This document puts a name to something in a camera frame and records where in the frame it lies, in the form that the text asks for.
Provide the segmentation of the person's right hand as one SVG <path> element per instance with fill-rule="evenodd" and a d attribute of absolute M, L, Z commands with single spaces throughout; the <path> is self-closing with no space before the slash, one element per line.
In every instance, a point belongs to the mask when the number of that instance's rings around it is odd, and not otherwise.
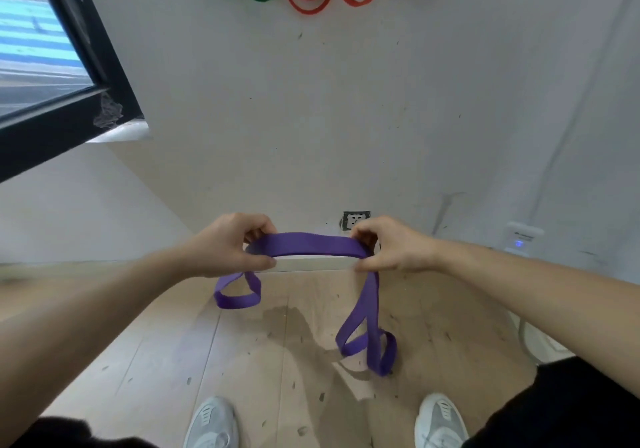
<path fill-rule="evenodd" d="M 358 222 L 350 236 L 370 250 L 379 245 L 379 252 L 373 255 L 398 255 L 403 268 L 396 271 L 436 271 L 442 266 L 440 243 L 436 239 L 389 216 Z"/>

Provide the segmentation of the person's left hand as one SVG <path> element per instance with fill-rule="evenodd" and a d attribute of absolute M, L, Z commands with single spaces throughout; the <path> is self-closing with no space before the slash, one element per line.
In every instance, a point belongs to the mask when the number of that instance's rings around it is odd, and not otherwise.
<path fill-rule="evenodd" d="M 246 251 L 249 245 L 276 232 L 265 214 L 224 214 L 179 247 L 181 271 L 185 277 L 216 278 L 235 274 L 220 273 L 220 259 L 229 253 L 250 253 Z"/>

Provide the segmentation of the purple resistance band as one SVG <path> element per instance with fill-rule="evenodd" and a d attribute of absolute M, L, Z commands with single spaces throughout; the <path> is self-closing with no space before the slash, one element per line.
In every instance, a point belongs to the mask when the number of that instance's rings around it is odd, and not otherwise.
<path fill-rule="evenodd" d="M 265 235 L 249 244 L 245 251 L 272 258 L 319 255 L 363 259 L 373 255 L 372 250 L 355 239 L 304 232 Z M 242 296 L 223 293 L 224 288 L 242 276 L 251 293 Z M 379 288 L 379 274 L 368 273 L 354 309 L 336 334 L 335 343 L 343 357 L 366 351 L 368 368 L 384 377 L 392 372 L 396 361 L 397 341 L 391 332 L 379 327 Z M 245 309 L 260 304 L 261 290 L 260 279 L 254 272 L 247 271 L 219 278 L 214 298 L 220 309 Z"/>

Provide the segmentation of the person's left forearm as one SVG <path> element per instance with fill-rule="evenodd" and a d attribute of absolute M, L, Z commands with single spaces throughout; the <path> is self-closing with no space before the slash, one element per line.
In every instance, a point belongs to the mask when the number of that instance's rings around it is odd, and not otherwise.
<path fill-rule="evenodd" d="M 187 278 L 187 244 L 0 322 L 0 448 L 10 446 L 162 293 Z"/>

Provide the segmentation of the person's right forearm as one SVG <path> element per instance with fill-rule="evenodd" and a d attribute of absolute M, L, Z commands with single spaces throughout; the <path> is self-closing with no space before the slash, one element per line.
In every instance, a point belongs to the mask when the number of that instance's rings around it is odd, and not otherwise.
<path fill-rule="evenodd" d="M 439 272 L 476 287 L 640 399 L 640 285 L 432 240 Z"/>

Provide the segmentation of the person's left grey shoe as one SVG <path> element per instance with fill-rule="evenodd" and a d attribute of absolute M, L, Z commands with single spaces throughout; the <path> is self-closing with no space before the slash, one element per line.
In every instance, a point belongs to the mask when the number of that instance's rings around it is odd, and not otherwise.
<path fill-rule="evenodd" d="M 182 448 L 239 448 L 233 405 L 224 397 L 207 398 L 195 411 Z"/>

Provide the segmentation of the person's grey shoe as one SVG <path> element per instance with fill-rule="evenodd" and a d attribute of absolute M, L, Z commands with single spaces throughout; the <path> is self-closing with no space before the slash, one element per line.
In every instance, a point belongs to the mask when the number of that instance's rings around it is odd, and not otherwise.
<path fill-rule="evenodd" d="M 182 448 L 239 448 L 233 405 L 224 397 L 207 398 L 195 411 Z"/>
<path fill-rule="evenodd" d="M 442 393 L 424 398 L 415 420 L 415 448 L 461 448 L 468 439 L 467 427 L 450 398 Z"/>

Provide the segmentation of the person's right grey shoe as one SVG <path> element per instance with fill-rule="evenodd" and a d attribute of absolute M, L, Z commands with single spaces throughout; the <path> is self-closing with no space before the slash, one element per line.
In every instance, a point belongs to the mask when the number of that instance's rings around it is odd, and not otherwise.
<path fill-rule="evenodd" d="M 467 427 L 450 398 L 442 393 L 424 398 L 415 420 L 415 448 L 461 448 L 468 439 Z"/>

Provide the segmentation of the person's black shorts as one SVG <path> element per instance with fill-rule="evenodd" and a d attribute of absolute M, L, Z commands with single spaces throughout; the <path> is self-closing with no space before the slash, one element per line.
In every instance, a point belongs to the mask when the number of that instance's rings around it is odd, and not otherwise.
<path fill-rule="evenodd" d="M 98 438 L 83 420 L 39 418 L 10 448 L 159 448 Z M 533 384 L 461 448 L 640 448 L 640 399 L 579 357 L 537 368 Z"/>

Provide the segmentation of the wall power socket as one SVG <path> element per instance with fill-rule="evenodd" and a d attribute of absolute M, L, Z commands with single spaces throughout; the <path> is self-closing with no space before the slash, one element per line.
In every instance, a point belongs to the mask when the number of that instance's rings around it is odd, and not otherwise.
<path fill-rule="evenodd" d="M 358 222 L 370 217 L 370 210 L 344 211 L 339 222 L 340 229 L 343 232 L 350 232 Z"/>

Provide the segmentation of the white wall device blue light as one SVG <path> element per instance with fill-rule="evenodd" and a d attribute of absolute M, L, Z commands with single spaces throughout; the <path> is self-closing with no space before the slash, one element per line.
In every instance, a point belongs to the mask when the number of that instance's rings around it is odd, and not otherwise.
<path fill-rule="evenodd" d="M 520 257 L 534 257 L 544 234 L 538 227 L 510 221 L 505 226 L 499 249 Z"/>

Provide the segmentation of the black window frame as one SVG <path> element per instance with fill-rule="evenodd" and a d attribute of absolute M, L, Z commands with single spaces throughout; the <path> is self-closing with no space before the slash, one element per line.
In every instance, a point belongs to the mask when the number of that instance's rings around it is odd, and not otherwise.
<path fill-rule="evenodd" d="M 143 119 L 93 0 L 0 0 L 0 183 Z"/>

